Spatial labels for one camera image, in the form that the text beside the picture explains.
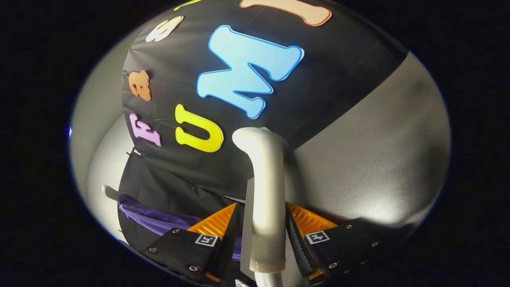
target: white tube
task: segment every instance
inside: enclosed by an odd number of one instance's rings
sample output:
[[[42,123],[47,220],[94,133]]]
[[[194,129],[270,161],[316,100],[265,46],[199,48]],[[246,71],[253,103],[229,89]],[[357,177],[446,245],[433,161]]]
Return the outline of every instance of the white tube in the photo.
[[[258,287],[283,287],[282,274],[278,273],[258,273],[255,272],[255,282]]]
[[[253,165],[255,187],[250,270],[262,278],[257,273],[277,273],[285,269],[286,143],[266,128],[241,128],[233,133],[232,140],[248,154]]]

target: purple fabric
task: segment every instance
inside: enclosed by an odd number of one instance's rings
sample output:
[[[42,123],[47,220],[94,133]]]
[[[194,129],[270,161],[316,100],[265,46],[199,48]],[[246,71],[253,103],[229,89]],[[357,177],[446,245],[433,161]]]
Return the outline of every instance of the purple fabric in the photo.
[[[127,218],[136,221],[158,235],[164,235],[172,228],[188,230],[191,226],[202,221],[198,217],[164,212],[147,207],[126,194],[120,196],[118,206]],[[237,236],[234,244],[232,260],[241,261],[241,234]]]

